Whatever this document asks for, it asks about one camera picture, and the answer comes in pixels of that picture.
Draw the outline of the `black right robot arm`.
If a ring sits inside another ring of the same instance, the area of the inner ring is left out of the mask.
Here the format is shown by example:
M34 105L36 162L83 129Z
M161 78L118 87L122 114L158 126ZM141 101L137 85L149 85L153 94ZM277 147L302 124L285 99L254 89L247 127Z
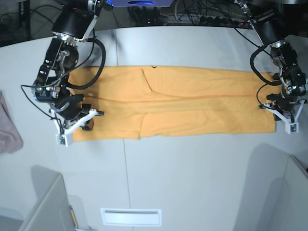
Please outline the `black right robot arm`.
M94 34L95 24L100 16L102 0L61 0L62 10L55 21L52 32L55 37L46 51L34 83L30 86L36 101L50 106L48 117L55 121L60 134L69 126L80 122L90 114L90 105L79 106L83 94L71 94L70 90L84 90L91 87L100 77L105 66L105 46ZM78 63L78 42L90 42L98 45L102 59L97 74L84 85L69 83L69 75L82 65Z

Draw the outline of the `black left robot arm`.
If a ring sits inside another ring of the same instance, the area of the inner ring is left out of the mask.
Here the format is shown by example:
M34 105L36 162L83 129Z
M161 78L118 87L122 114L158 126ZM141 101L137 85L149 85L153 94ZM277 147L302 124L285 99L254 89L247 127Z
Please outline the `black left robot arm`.
M262 46L250 57L253 72L267 85L280 86L280 94L270 94L267 100L270 104L260 106L272 111L276 117L282 119L285 115L291 123L297 120L293 113L295 105L299 104L299 97L307 93L308 79L298 64L298 56L292 45L286 40L294 26L295 14L284 10L305 4L305 0L240 0L238 1L248 23L255 30ZM271 61L278 66L279 71L273 80L267 80L255 67L255 58L262 51L270 47Z

